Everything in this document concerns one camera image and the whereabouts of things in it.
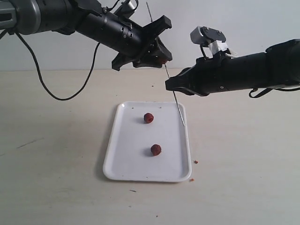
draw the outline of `plastic tray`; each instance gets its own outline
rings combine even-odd
[[[111,180],[181,182],[191,175],[186,112],[179,104],[183,126],[174,102],[124,102],[119,105],[103,165]],[[145,124],[143,116],[154,115]],[[159,144],[162,153],[150,148]]]

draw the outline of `white wall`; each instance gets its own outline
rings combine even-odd
[[[300,38],[299,0],[149,0],[154,19],[166,15],[173,28],[161,38],[173,53],[170,68],[183,68],[195,63],[199,48],[192,44],[190,32],[198,25],[222,30],[229,46],[239,55],[264,51],[267,47],[293,38]],[[113,0],[102,0],[111,6]],[[140,25],[150,22],[146,1],[132,19]],[[96,42],[81,34],[70,37],[55,32],[26,36],[44,70],[88,69]],[[16,36],[5,36],[0,41],[0,70],[35,70],[27,49]],[[117,55],[101,46],[96,69],[111,67]]]

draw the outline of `metal skewer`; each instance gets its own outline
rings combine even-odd
[[[148,12],[149,12],[149,15],[150,15],[151,22],[153,22],[153,19],[152,19],[152,15],[151,15],[151,12],[150,12],[150,8],[149,8],[148,2],[146,2],[146,4],[147,4],[147,8],[148,8]],[[166,64],[164,64],[164,66],[165,66],[165,70],[166,70],[166,72],[167,72],[168,78],[170,79],[168,67],[167,67]],[[182,124],[183,124],[183,126],[185,126],[184,121],[183,121],[183,117],[182,117],[182,114],[181,114],[181,111],[180,111],[180,108],[179,108],[179,104],[178,104],[178,101],[177,101],[177,97],[176,97],[175,91],[173,91],[173,95],[174,95],[174,98],[175,98],[175,102],[176,102],[176,105],[177,105],[177,109],[178,109],[178,112],[179,112],[179,115],[180,115]]]

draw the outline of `white table surface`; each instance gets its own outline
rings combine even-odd
[[[43,72],[61,97],[79,89],[86,75]],[[81,95],[59,102],[42,89],[36,72],[0,73],[0,224],[298,225],[299,92],[261,99],[250,99],[248,91],[179,93],[192,159],[199,161],[195,181],[104,177],[116,105],[173,101],[166,78],[162,69],[95,71]]]

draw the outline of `white tray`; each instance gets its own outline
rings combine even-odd
[[[103,165],[111,180],[181,182],[192,172],[186,112],[185,122],[173,102],[124,102],[119,105]],[[145,124],[143,116],[154,115]],[[150,148],[159,144],[162,153],[152,156]]]

